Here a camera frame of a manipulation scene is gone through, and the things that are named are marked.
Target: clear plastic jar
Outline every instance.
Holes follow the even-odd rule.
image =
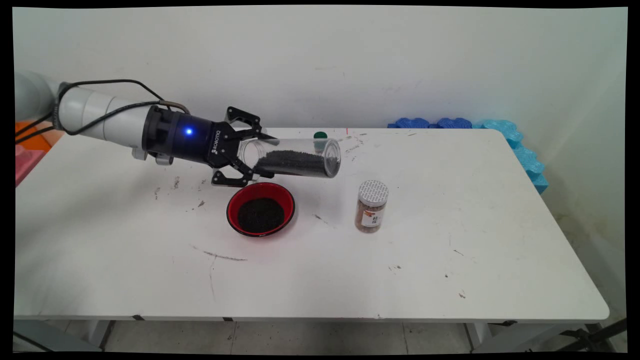
[[[380,230],[382,216],[387,207],[389,189],[381,181],[367,180],[358,188],[356,227],[363,233]]]
[[[335,139],[249,139],[240,143],[237,156],[250,168],[274,174],[334,177],[340,169]]]

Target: blue foam block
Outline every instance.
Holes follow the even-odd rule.
[[[523,138],[522,133],[516,130],[516,124],[508,120],[487,120],[482,124],[481,129],[495,129],[500,131],[512,149],[518,147]]]
[[[538,191],[538,193],[542,193],[549,187],[549,183],[547,179],[545,179],[545,176],[542,174],[540,174],[538,178],[532,181],[532,183],[533,183],[533,186],[536,187],[536,190]]]
[[[401,129],[426,129],[429,127],[429,122],[420,117],[415,119],[403,117],[396,121],[396,125]]]
[[[545,165],[536,159],[538,155],[534,151],[531,151],[520,144],[518,147],[513,149],[513,153],[516,155],[516,158],[518,158],[522,167],[524,167],[529,179],[533,181],[542,174],[545,169]]]
[[[471,129],[471,121],[457,117],[455,119],[449,119],[444,117],[438,121],[438,125],[442,129]]]

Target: jar label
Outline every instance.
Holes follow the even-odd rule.
[[[362,214],[362,221],[360,222],[362,226],[366,227],[376,227],[382,224],[382,214],[385,212],[384,209],[379,211],[369,211],[364,210]]]

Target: white wall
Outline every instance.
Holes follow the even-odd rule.
[[[13,9],[15,66],[135,78],[192,113],[269,126],[509,119],[544,199],[614,314],[624,303],[627,9],[216,6]],[[104,91],[146,99],[143,90]]]
[[[625,284],[625,85],[622,67],[549,161],[543,199],[611,310],[627,317]],[[614,339],[626,352],[626,333]]]

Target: robotiq logo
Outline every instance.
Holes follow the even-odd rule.
[[[216,131],[216,138],[213,139],[213,152],[215,155],[218,155],[218,141],[220,141],[220,130]]]

